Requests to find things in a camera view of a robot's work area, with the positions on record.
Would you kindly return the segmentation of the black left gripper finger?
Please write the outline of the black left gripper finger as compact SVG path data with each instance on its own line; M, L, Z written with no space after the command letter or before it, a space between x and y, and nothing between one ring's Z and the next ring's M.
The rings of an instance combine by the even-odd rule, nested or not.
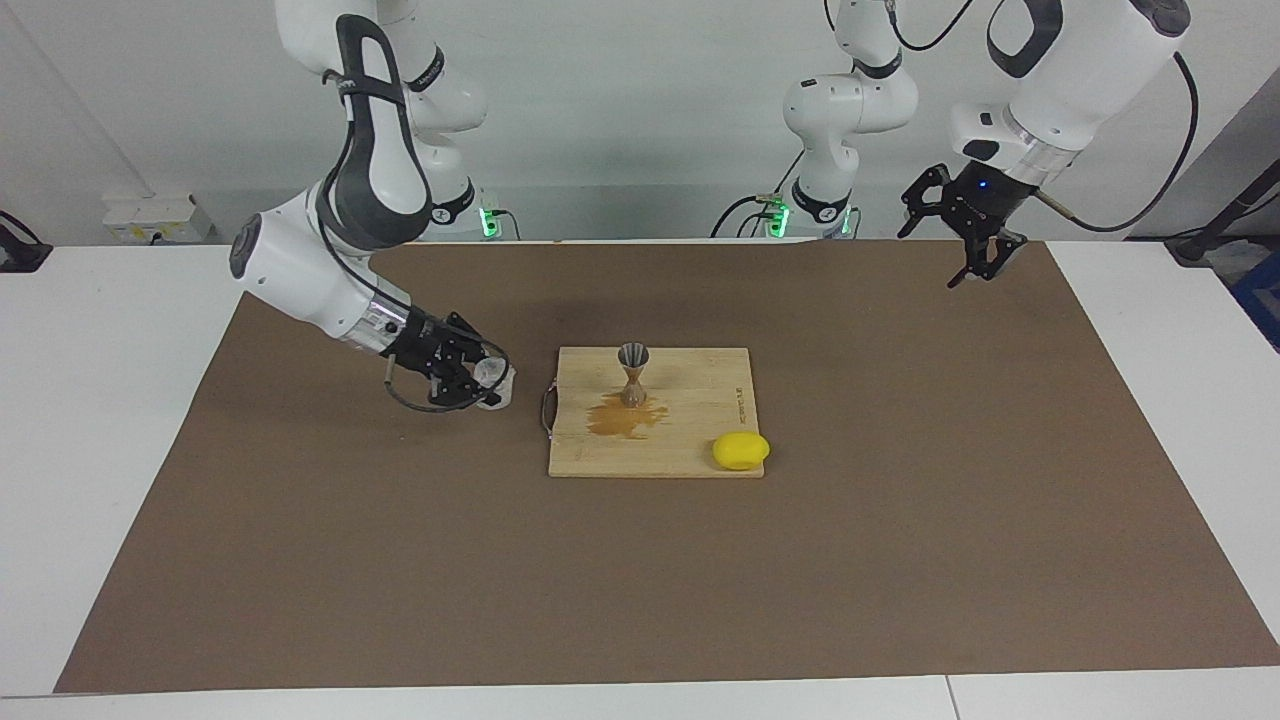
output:
M951 182L946 165L933 165L923 170L911 184L904 190L900 200L904 205L904 224L897 232L899 240L909 237L928 217L940 217L942 200L927 201L925 193L932 190L945 190Z
M993 281L1028 242L1024 234L1007 229L1000 229L995 234L964 237L965 264L946 287L955 290L969 278Z

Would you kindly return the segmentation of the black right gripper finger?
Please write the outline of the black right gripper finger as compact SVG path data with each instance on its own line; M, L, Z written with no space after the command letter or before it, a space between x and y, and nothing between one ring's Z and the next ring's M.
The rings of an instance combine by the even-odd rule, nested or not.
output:
M500 391L493 383L476 380L470 372L430 375L429 407L451 411L472 406L494 409L500 404Z
M503 348L494 345L461 315L445 318L447 341L456 348L462 363L480 363L488 357L503 359Z

